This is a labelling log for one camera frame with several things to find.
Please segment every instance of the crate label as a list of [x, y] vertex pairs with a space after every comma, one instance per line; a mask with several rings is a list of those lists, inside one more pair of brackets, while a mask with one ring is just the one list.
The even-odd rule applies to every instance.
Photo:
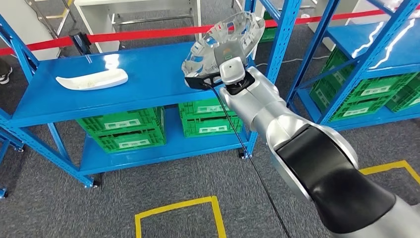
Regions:
[[214, 127], [203, 127], [200, 128], [199, 133], [210, 133], [210, 132], [219, 132], [219, 131], [227, 131], [227, 126], [226, 125], [221, 125], [221, 126], [214, 126]]
[[346, 79], [341, 75], [341, 73], [339, 71], [335, 71], [334, 73], [332, 73], [332, 75], [335, 77], [335, 79], [338, 80], [338, 82], [343, 85], [344, 81], [346, 81]]
[[353, 115], [357, 115], [357, 114], [367, 113], [368, 111], [369, 111], [369, 108], [362, 108], [362, 109], [358, 109], [358, 110], [346, 111], [346, 113], [343, 115], [343, 117], [348, 117], [348, 116], [353, 116]]
[[324, 94], [322, 93], [322, 91], [320, 89], [316, 90], [316, 94], [319, 96], [319, 99], [321, 99], [322, 104], [324, 104], [324, 106], [328, 106], [329, 101], [327, 100], [327, 98], [324, 96]]
[[110, 122], [110, 123], [104, 124], [106, 130], [124, 128], [124, 127], [135, 126], [135, 125], [141, 125], [138, 119], [122, 120], [122, 121], [116, 121], [116, 122]]
[[197, 113], [213, 113], [213, 112], [222, 112], [223, 108], [221, 105], [207, 106], [207, 107], [197, 107]]
[[129, 141], [129, 142], [122, 142], [119, 143], [118, 146], [120, 149], [130, 148], [130, 147], [136, 147], [136, 146], [143, 146], [143, 145], [150, 145], [150, 141], [148, 139], [144, 140], [135, 140], [135, 141]]
[[388, 92], [390, 88], [391, 88], [391, 85], [383, 86], [379, 88], [369, 88], [363, 91], [360, 96], [372, 95], [372, 94], [377, 94], [377, 93], [385, 93], [385, 92]]
[[414, 100], [412, 103], [410, 103], [410, 105], [409, 105], [409, 106], [414, 105], [414, 104], [416, 104], [416, 103], [420, 103], [420, 97], [419, 97], [419, 98], [417, 98], [416, 100]]

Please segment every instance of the black cable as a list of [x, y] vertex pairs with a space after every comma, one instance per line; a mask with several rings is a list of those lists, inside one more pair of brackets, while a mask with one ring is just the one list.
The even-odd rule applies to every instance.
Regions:
[[251, 155], [249, 154], [247, 148], [245, 147], [244, 142], [242, 142], [241, 137], [239, 136], [238, 132], [236, 131], [235, 126], [233, 125], [232, 121], [230, 120], [229, 114], [227, 113], [226, 108], [224, 107], [223, 102], [222, 102], [219, 94], [216, 92], [216, 90], [210, 84], [204, 83], [204, 85], [206, 85], [208, 88], [210, 88], [214, 92], [214, 94], [216, 95], [217, 99], [219, 100], [219, 103], [222, 106], [222, 109], [223, 109], [224, 113], [226, 114], [226, 118], [229, 121], [230, 126], [232, 127], [233, 131], [235, 132], [236, 137], [238, 137], [238, 140], [241, 143], [242, 148], [244, 149], [246, 155], [248, 156], [248, 159], [251, 161], [252, 167], [254, 167], [255, 172], [257, 172], [258, 178], [260, 179], [261, 184], [264, 187], [265, 193], [267, 194], [267, 197], [268, 197], [268, 199], [271, 203], [271, 206], [273, 207], [273, 210], [274, 210], [274, 212], [275, 212], [275, 214], [276, 214], [276, 216], [277, 216], [277, 218], [278, 218], [278, 220], [281, 224], [281, 227], [283, 228], [284, 232], [286, 233], [286, 236], [288, 238], [291, 238], [291, 236], [289, 234], [289, 231], [287, 230], [286, 226], [284, 225], [283, 219], [281, 219], [280, 214], [278, 213], [277, 207], [275, 206], [274, 201], [271, 198], [270, 193], [268, 192], [267, 186], [265, 185], [265, 183], [263, 181], [263, 178], [261, 177], [261, 174], [257, 169], [257, 166], [254, 164], [254, 161], [252, 160]]

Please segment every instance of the blue metal shelf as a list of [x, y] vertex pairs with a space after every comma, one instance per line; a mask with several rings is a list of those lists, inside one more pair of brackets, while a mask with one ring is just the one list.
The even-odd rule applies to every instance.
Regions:
[[[301, 99], [303, 105], [309, 113], [309, 116], [313, 121], [318, 121], [321, 117], [321, 112], [318, 107], [315, 105], [312, 98], [309, 96], [310, 89], [300, 89], [298, 90], [299, 98]], [[394, 113], [389, 110], [387, 107], [381, 108], [378, 112], [371, 115], [337, 120], [333, 122], [327, 122], [324, 125], [334, 128], [335, 130], [348, 130], [353, 128], [358, 128], [362, 126], [370, 125], [379, 125], [399, 120], [414, 119], [420, 117], [420, 105], [413, 106], [402, 110], [400, 112]]]
[[[42, 61], [9, 123], [32, 126], [214, 97], [210, 90], [184, 83], [181, 63], [192, 44], [90, 55], [91, 63], [85, 56]], [[104, 71], [109, 65], [125, 70], [128, 81], [108, 89], [76, 91], [55, 80]]]
[[[241, 148], [241, 144], [235, 134], [185, 138], [177, 108], [166, 109], [165, 117], [167, 144], [164, 146], [107, 154], [92, 138], [87, 136], [80, 173], [91, 175]], [[247, 134], [244, 129], [240, 136], [245, 146], [247, 146]]]
[[[368, 50], [368, 47], [376, 39], [385, 24], [386, 22], [378, 22], [364, 25], [329, 27], [326, 37], [329, 37], [336, 43], [337, 47], [349, 59], [354, 59]], [[379, 53], [371, 68], [362, 74], [363, 78], [420, 71], [420, 54], [418, 51], [413, 50], [420, 49], [420, 19], [408, 20], [401, 29], [400, 33], [393, 40], [395, 41], [393, 47], [391, 49], [383, 49]]]
[[[245, 0], [246, 11], [254, 11], [257, 0]], [[275, 82], [289, 42], [293, 24], [299, 12], [300, 0], [288, 0], [280, 14], [269, 0], [260, 0], [277, 22], [266, 76]], [[146, 47], [69, 57], [39, 62], [0, 15], [0, 38], [10, 45], [29, 83], [15, 113], [0, 109], [0, 126], [46, 159], [72, 175], [85, 187], [94, 186], [89, 174], [174, 160], [194, 155], [240, 148], [234, 134], [185, 138], [178, 112], [167, 110], [167, 145], [118, 154], [106, 154], [91, 138], [86, 138], [80, 167], [76, 167], [66, 151], [54, 122], [163, 106], [214, 97], [212, 91], [187, 87], [181, 64], [192, 43]], [[121, 68], [128, 82], [97, 91], [71, 91], [59, 85], [55, 78], [75, 77]], [[58, 150], [51, 148], [32, 134], [27, 126], [47, 123]], [[240, 134], [252, 153], [258, 134], [245, 130]]]
[[[6, 155], [9, 146], [13, 147], [14, 150], [23, 152], [23, 143], [16, 139], [14, 136], [10, 135], [8, 132], [4, 131], [3, 128], [0, 128], [0, 142], [0, 164], [3, 161], [4, 156]], [[4, 198], [6, 194], [7, 189], [5, 187], [0, 188], [0, 199]]]

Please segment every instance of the red barrier tape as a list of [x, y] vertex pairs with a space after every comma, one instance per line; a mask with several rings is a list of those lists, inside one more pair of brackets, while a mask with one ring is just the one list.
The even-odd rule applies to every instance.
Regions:
[[[373, 16], [385, 14], [382, 10], [372, 10], [372, 11], [362, 11], [354, 13], [342, 13], [333, 15], [332, 20], [340, 20], [347, 18], [356, 18], [363, 16]], [[295, 25], [305, 24], [310, 22], [319, 22], [321, 20], [320, 16], [309, 17], [309, 18], [297, 18]], [[266, 20], [266, 27], [276, 27], [277, 23], [274, 20]], [[200, 26], [200, 27], [182, 27], [182, 28], [172, 28], [172, 29], [160, 29], [160, 30], [143, 30], [143, 31], [126, 31], [118, 33], [108, 33], [108, 34], [96, 34], [88, 35], [89, 41], [92, 43], [95, 42], [106, 42], [106, 41], [128, 41], [128, 40], [137, 40], [137, 39], [151, 39], [151, 38], [163, 38], [163, 37], [175, 37], [175, 36], [187, 36], [197, 33], [206, 33], [212, 25]], [[43, 50], [48, 48], [55, 47], [66, 47], [73, 45], [70, 37], [65, 36], [58, 39], [43, 41], [38, 43], [33, 43], [27, 45], [31, 51]], [[13, 54], [11, 48], [2, 48], [0, 49], [0, 56]]]

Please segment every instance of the gray carpet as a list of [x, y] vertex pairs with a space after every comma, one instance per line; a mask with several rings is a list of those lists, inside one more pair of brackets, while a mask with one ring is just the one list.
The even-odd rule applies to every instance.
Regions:
[[[223, 11], [206, 10], [208, 23], [230, 15], [230, 1], [221, 1]], [[82, 29], [78, 18], [76, 28]], [[301, 58], [312, 36], [301, 25], [294, 29], [285, 59]], [[188, 39], [164, 39], [163, 41]], [[124, 42], [127, 48], [157, 42]], [[267, 62], [271, 44], [261, 44], [257, 63]], [[63, 51], [74, 55], [70, 47]], [[328, 54], [321, 47], [317, 56]], [[14, 111], [27, 85], [13, 58], [10, 83], [0, 86], [1, 107]], [[308, 77], [317, 74], [325, 60], [314, 60]], [[284, 64], [276, 83], [285, 96], [299, 62]], [[74, 121], [57, 125], [71, 158], [79, 163], [84, 131]], [[52, 138], [45, 125], [30, 128], [49, 144]], [[420, 172], [420, 120], [407, 120], [342, 132], [358, 152], [361, 167], [405, 159]], [[298, 200], [270, 165], [264, 142], [257, 141], [256, 162], [293, 238], [330, 237], [321, 225], [312, 204]], [[411, 205], [420, 202], [420, 185], [404, 170], [370, 175], [374, 181], [397, 193]], [[182, 160], [105, 173], [102, 186], [83, 186], [30, 148], [24, 153], [8, 150], [0, 165], [0, 184], [9, 189], [9, 198], [0, 200], [0, 238], [132, 238], [134, 215], [194, 198], [215, 195], [220, 204], [226, 234], [230, 238], [285, 238], [251, 164], [240, 160], [236, 151], [225, 151]], [[142, 219], [143, 237], [217, 237], [211, 206], [196, 205]]]

